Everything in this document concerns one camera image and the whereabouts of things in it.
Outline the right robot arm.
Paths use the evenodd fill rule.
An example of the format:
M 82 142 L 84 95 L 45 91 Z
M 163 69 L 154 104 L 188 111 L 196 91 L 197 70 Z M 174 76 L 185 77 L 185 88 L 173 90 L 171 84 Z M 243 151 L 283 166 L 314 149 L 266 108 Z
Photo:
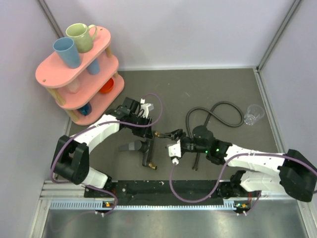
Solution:
M 299 151 L 267 153 L 242 148 L 218 140 L 206 126 L 194 128 L 189 137 L 182 129 L 164 133 L 175 143 L 167 146 L 168 155 L 176 166 L 185 153 L 203 153 L 206 159 L 222 167 L 240 167 L 231 179 L 231 192 L 243 196 L 247 192 L 285 192 L 290 197 L 311 202 L 317 184 L 317 169 Z

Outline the black fitting with brass connectors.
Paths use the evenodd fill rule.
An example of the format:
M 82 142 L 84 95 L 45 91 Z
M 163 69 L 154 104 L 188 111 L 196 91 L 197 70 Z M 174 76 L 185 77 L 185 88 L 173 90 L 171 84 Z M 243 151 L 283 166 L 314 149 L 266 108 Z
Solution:
M 119 152 L 125 151 L 138 151 L 142 153 L 142 166 L 153 170 L 157 169 L 157 166 L 153 163 L 153 151 L 154 151 L 155 134 L 153 131 L 149 132 L 145 136 L 145 140 L 136 140 L 124 145 L 119 146 Z

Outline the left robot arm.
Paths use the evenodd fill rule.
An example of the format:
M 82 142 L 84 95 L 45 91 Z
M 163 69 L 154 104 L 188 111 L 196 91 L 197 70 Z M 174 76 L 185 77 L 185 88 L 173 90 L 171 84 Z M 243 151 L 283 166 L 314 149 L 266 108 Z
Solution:
M 139 151 L 143 155 L 142 165 L 156 169 L 152 163 L 154 134 L 151 128 L 152 119 L 149 112 L 153 104 L 144 99 L 137 102 L 125 98 L 124 103 L 114 110 L 107 111 L 96 123 L 72 137 L 62 136 L 56 145 L 51 170 L 73 184 L 90 185 L 100 196 L 112 192 L 111 178 L 90 167 L 89 155 L 92 150 L 106 138 L 122 130 L 131 129 L 140 140 L 124 144 L 120 151 Z

